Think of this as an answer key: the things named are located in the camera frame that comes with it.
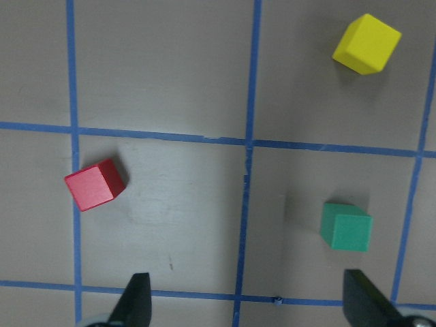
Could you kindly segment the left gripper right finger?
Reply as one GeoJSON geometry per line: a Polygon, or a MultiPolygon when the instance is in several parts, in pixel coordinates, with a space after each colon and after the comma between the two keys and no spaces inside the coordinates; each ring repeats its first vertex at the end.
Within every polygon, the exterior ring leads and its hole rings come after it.
{"type": "Polygon", "coordinates": [[[343,273],[343,313],[350,326],[401,326],[404,317],[358,269],[343,273]]]}

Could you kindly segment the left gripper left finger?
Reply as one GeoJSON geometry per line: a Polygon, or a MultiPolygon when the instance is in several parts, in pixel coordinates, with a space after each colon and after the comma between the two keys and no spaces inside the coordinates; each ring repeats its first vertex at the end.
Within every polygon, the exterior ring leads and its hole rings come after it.
{"type": "Polygon", "coordinates": [[[132,275],[110,314],[109,326],[143,326],[151,323],[151,281],[147,272],[132,275]]]}

